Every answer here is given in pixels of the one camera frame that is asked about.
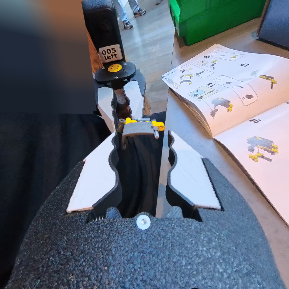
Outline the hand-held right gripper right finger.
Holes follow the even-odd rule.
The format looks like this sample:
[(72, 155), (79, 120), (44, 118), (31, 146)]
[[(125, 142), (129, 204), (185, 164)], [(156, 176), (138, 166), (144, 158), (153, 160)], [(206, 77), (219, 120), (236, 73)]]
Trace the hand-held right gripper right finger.
[(221, 210), (202, 155), (173, 131), (168, 131), (168, 147), (168, 188), (193, 209)]

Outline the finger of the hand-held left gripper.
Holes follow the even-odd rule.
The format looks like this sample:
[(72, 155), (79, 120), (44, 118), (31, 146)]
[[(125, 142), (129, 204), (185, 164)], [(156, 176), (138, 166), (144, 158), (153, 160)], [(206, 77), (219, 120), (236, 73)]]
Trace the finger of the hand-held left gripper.
[(115, 132), (118, 128), (117, 118), (117, 97), (114, 90), (109, 87), (98, 88), (98, 110), (104, 119), (110, 132)]
[(130, 81), (123, 87), (124, 95), (128, 99), (131, 118), (142, 118), (144, 97), (142, 96), (137, 81)]

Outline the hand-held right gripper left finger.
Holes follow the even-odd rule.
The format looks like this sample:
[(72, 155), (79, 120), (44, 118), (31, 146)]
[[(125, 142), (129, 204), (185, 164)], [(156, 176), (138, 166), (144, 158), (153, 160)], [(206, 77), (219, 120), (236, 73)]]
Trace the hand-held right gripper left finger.
[(122, 189), (116, 169), (119, 135), (111, 133), (98, 147), (83, 159), (83, 167), (70, 198), (67, 213), (93, 210), (106, 213), (122, 200)]

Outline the grey yellow brick assembly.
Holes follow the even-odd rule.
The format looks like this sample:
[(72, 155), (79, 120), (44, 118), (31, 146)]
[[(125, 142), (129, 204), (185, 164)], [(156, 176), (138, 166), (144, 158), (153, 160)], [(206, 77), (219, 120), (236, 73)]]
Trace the grey yellow brick assembly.
[(118, 121), (118, 132), (121, 136), (121, 148), (126, 149), (128, 138), (137, 135), (153, 135), (159, 139), (159, 132), (165, 130), (163, 122), (150, 118), (120, 118)]

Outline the open instruction booklet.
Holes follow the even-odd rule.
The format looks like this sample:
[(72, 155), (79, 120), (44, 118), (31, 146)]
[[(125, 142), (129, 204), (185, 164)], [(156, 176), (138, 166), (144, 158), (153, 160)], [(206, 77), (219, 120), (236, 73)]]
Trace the open instruction booklet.
[(162, 75), (289, 222), (289, 60), (213, 45)]

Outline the green plastic bin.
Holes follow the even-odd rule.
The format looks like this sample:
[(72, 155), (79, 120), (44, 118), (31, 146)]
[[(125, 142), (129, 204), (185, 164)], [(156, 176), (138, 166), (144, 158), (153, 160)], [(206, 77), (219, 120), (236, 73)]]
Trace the green plastic bin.
[(261, 16), (265, 0), (169, 0), (179, 38), (192, 45)]

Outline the open blue cardboard box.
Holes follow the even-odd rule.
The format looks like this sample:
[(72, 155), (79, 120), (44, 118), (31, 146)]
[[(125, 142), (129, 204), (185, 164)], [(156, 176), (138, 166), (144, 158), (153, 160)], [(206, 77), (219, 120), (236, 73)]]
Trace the open blue cardboard box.
[(260, 19), (257, 38), (289, 50), (289, 1), (267, 0)]

